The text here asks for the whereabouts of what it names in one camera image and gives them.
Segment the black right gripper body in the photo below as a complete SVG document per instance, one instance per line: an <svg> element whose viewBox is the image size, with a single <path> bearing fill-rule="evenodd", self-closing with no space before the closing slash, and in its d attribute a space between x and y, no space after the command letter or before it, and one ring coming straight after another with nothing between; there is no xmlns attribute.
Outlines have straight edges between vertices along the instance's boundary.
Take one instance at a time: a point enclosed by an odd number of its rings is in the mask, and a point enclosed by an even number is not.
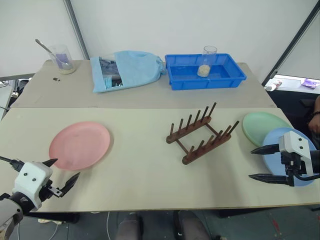
<svg viewBox="0 0 320 240"><path fill-rule="evenodd" d="M301 156L295 152L282 151L280 153L281 163L284 165L286 173L286 184L294 187L294 179L307 181L306 177L302 177L301 173Z"/></svg>

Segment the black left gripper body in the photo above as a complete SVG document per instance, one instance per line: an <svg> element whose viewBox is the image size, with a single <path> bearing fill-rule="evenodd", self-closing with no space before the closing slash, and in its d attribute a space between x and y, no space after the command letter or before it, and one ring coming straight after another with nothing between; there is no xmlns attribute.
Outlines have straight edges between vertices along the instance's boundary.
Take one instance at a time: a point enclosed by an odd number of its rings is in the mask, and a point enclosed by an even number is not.
<svg viewBox="0 0 320 240"><path fill-rule="evenodd" d="M52 183L53 181L49 179L47 183L41 187L38 193L38 197L41 201L50 199L52 196L56 196L58 198L63 196L63 193L58 188L53 187Z"/></svg>

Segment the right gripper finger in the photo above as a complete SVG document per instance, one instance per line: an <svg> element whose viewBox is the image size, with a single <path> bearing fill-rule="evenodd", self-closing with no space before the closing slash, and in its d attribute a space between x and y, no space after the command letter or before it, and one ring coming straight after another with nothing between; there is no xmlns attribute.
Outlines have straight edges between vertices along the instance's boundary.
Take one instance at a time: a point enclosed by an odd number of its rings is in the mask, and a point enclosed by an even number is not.
<svg viewBox="0 0 320 240"><path fill-rule="evenodd" d="M269 144L253 149L250 153L256 155L271 155L280 152L279 144Z"/></svg>
<svg viewBox="0 0 320 240"><path fill-rule="evenodd" d="M272 174L266 174L266 173L257 173L257 174L251 174L249 175L250 178L268 183L268 184L280 184L280 185L286 185L287 184L287 177L282 175L272 175Z"/></svg>

